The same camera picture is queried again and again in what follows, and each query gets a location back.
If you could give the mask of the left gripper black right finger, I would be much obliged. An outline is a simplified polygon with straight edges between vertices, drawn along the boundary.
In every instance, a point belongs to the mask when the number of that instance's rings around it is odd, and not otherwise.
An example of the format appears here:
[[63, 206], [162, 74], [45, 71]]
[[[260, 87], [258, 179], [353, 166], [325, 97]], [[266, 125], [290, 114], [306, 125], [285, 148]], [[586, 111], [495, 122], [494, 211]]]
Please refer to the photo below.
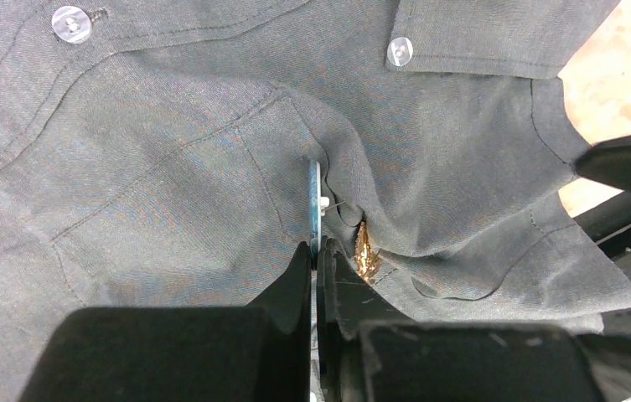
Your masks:
[[318, 382], [327, 401], [601, 401], [576, 340], [554, 327], [416, 322], [351, 267], [317, 257]]

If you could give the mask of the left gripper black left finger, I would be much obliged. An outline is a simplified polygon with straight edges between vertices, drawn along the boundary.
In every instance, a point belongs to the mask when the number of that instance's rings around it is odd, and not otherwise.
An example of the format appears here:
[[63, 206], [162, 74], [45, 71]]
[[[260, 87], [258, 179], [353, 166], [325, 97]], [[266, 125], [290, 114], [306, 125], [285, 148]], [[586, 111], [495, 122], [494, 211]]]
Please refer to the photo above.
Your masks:
[[23, 401], [307, 401], [307, 244], [243, 307], [91, 307], [55, 330]]

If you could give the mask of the gold brooch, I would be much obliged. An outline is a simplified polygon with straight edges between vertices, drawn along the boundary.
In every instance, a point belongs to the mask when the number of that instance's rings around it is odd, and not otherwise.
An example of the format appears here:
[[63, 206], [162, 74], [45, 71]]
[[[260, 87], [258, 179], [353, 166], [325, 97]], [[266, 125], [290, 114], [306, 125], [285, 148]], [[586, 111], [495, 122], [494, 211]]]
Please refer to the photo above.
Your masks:
[[375, 275], [379, 272], [382, 259], [378, 251], [370, 244], [367, 224], [363, 220], [358, 228], [354, 244], [355, 271], [369, 285], [375, 284]]

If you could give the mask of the round portrait pin badge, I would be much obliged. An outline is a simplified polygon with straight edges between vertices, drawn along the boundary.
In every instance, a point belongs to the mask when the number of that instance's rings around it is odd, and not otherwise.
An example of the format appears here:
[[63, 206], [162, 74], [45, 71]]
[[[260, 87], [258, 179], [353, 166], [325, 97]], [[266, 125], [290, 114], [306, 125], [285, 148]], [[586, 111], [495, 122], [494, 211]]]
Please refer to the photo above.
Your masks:
[[321, 166], [318, 161], [312, 160], [308, 169], [308, 189], [309, 189], [309, 222], [310, 222], [310, 250], [313, 257], [316, 257], [321, 249], [322, 243], [322, 217], [325, 209], [329, 207], [329, 197], [322, 193]]

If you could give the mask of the grey button shirt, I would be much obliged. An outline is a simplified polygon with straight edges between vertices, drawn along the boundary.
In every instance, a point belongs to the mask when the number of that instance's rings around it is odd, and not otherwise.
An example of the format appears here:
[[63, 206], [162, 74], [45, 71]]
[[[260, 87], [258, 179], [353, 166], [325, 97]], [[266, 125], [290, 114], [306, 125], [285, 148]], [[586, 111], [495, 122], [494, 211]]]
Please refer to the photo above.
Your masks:
[[0, 1], [0, 401], [92, 306], [245, 304], [308, 236], [418, 321], [601, 332], [559, 72], [614, 1]]

